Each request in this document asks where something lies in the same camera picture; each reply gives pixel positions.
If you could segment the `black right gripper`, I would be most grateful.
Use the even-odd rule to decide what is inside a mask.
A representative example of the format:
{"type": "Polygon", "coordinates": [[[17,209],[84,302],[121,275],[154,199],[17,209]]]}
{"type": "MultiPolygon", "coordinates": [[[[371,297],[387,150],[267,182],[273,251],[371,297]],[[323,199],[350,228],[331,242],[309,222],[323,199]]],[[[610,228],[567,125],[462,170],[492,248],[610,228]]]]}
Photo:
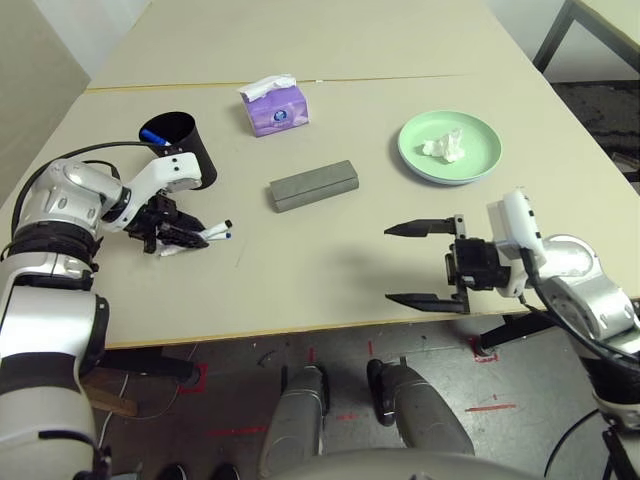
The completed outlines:
{"type": "Polygon", "coordinates": [[[500,263],[498,249],[492,242],[468,237],[462,215],[446,219],[417,219],[384,230],[386,235],[424,238],[430,234],[455,237],[445,255],[447,282],[456,288],[451,300],[430,293],[386,294],[388,300],[422,312],[468,314],[467,290],[490,291],[506,287],[511,268],[500,263]]]}

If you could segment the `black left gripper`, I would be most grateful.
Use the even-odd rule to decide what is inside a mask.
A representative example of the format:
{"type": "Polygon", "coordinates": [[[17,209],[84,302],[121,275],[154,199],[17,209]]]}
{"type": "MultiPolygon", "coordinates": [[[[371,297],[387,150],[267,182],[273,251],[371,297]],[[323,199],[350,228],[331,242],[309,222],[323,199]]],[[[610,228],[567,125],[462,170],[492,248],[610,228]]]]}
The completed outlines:
{"type": "Polygon", "coordinates": [[[207,248],[198,232],[205,230],[196,217],[176,208],[176,202],[162,193],[152,196],[125,226],[130,238],[143,243],[144,253],[155,253],[158,243],[186,249],[207,248]]]}

